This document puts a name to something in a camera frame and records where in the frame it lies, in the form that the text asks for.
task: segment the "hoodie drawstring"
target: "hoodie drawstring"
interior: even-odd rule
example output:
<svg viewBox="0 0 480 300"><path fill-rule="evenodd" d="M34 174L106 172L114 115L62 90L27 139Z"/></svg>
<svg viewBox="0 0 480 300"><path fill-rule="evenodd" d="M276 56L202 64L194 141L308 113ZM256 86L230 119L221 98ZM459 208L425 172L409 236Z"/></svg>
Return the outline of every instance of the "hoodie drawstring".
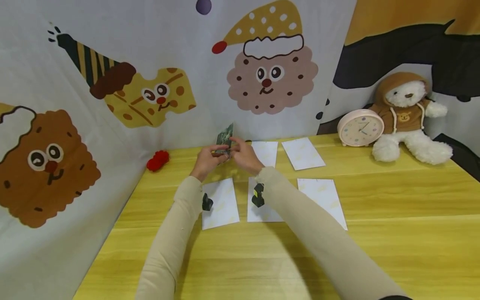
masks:
<svg viewBox="0 0 480 300"><path fill-rule="evenodd" d="M417 102L417 106L421 109L421 123L420 123L420 128L424 129L425 127L423 126L423 119L425 118L425 109L423 106Z"/></svg>
<svg viewBox="0 0 480 300"><path fill-rule="evenodd" d="M392 112L392 116L393 116L393 133L396 133L396 113L393 107L390 107L390 111Z"/></svg>

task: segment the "small card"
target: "small card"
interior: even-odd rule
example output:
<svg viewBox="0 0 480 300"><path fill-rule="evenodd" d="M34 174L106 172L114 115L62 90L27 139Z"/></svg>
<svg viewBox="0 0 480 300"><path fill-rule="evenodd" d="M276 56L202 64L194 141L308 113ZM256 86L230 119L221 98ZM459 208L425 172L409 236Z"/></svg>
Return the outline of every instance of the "small card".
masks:
<svg viewBox="0 0 480 300"><path fill-rule="evenodd" d="M213 200L212 209L202 212L203 230L240 222L232 178L206 184L203 191Z"/></svg>
<svg viewBox="0 0 480 300"><path fill-rule="evenodd" d="M252 142L252 147L265 167L275 167L278 142Z"/></svg>
<svg viewBox="0 0 480 300"><path fill-rule="evenodd" d="M257 185L255 178L248 178L247 222L283 222L278 213L267 204L257 207L252 203L255 185Z"/></svg>
<svg viewBox="0 0 480 300"><path fill-rule="evenodd" d="M324 160L308 137L283 142L282 146L296 171L325 166Z"/></svg>
<svg viewBox="0 0 480 300"><path fill-rule="evenodd" d="M297 179L299 191L314 200L326 210L338 223L347 229L342 206L336 192L335 183L331 179Z"/></svg>

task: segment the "clock hand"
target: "clock hand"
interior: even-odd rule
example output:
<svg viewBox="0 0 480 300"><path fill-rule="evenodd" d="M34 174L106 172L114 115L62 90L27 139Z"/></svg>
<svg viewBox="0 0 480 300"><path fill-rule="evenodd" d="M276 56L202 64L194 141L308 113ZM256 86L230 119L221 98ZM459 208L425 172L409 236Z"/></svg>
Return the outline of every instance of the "clock hand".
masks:
<svg viewBox="0 0 480 300"><path fill-rule="evenodd" d="M367 127L368 124L370 124L370 122L368 122L365 126L363 126L359 131L362 131L365 127Z"/></svg>

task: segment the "alarm clock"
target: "alarm clock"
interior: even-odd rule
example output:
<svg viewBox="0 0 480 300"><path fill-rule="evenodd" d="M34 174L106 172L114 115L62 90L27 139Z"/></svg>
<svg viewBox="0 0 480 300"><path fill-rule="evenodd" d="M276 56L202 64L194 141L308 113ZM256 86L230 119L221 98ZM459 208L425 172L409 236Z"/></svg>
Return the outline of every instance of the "alarm clock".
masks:
<svg viewBox="0 0 480 300"><path fill-rule="evenodd" d="M369 109L357 109L340 119L336 127L343 146L368 146L384 132L384 121Z"/></svg>

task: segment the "hand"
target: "hand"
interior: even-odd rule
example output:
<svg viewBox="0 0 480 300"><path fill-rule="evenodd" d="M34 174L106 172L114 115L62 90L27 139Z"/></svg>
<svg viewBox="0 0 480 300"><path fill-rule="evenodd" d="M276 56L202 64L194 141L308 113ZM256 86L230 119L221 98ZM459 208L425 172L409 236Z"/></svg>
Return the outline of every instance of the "hand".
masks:
<svg viewBox="0 0 480 300"><path fill-rule="evenodd" d="M197 178L203 182L208 174L215 169L216 166L228 160L228 155L222 153L212 153L216 150L227 150L228 145L211 145L200 150L197 161L193 167L190 176Z"/></svg>
<svg viewBox="0 0 480 300"><path fill-rule="evenodd" d="M258 159L253 147L238 137L231 137L230 140L237 143L230 151L230 155L237 165L250 174L257 176L265 166Z"/></svg>

